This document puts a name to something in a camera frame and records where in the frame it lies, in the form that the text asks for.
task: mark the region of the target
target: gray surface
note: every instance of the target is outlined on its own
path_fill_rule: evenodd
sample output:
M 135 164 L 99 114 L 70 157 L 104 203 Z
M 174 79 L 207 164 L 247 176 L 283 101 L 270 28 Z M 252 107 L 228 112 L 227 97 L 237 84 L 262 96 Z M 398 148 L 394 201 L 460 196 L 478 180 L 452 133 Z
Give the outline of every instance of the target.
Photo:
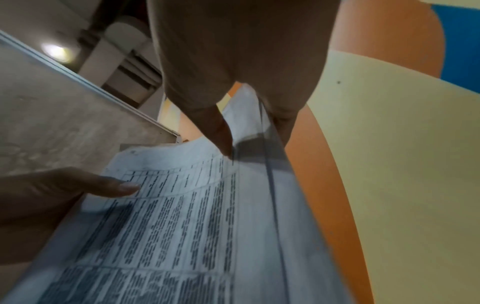
M 144 114 L 1 32 L 0 67 L 0 175 L 64 166 L 101 172 L 121 143 L 176 141 Z

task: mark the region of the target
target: blue panel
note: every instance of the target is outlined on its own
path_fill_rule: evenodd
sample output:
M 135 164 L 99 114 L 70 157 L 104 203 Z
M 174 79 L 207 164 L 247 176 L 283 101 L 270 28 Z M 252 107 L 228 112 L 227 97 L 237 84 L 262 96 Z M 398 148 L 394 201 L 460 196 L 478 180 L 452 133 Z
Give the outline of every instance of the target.
M 445 34 L 441 78 L 480 93 L 480 10 L 432 5 Z

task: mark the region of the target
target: fingernail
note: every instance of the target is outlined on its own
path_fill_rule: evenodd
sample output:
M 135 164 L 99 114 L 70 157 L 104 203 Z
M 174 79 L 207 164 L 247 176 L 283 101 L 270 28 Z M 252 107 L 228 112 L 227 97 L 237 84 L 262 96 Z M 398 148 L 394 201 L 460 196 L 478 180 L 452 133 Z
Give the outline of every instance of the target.
M 140 190 L 140 185 L 137 183 L 132 183 L 132 182 L 126 182 L 123 184 L 120 184 L 118 186 L 118 189 L 120 191 L 134 191 L 134 190 Z

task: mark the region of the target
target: paper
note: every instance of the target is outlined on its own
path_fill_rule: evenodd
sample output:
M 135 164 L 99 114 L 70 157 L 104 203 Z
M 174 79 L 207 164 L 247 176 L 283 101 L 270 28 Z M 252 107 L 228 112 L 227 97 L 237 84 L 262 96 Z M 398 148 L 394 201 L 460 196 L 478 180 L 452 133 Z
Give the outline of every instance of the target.
M 5 304 L 351 303 L 254 91 L 206 139 L 130 148 L 105 170 L 142 185 L 77 204 Z

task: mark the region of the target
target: light fixture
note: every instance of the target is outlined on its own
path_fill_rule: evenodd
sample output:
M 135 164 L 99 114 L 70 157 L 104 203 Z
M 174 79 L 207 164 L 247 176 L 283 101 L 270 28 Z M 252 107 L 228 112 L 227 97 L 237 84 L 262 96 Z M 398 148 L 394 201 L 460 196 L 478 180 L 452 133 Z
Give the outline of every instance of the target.
M 69 49 L 60 47 L 58 45 L 42 44 L 41 49 L 45 52 L 45 54 L 61 63 L 69 63 L 73 59 L 72 52 Z

